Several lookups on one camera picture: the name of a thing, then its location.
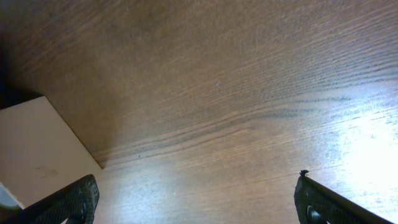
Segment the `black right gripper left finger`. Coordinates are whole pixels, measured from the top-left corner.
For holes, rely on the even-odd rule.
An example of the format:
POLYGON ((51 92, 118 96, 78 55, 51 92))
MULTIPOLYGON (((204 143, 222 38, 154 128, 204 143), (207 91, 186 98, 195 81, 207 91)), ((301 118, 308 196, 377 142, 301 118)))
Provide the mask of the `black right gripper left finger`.
POLYGON ((88 174, 2 221, 2 224, 93 224, 100 192, 88 174))

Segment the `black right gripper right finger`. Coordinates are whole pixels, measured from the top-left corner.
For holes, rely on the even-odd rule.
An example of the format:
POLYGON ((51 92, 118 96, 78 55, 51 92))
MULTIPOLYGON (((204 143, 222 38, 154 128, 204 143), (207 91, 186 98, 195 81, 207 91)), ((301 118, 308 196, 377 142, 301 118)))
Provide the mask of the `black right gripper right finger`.
POLYGON ((301 170, 294 192, 300 224, 392 224, 307 176, 301 170))

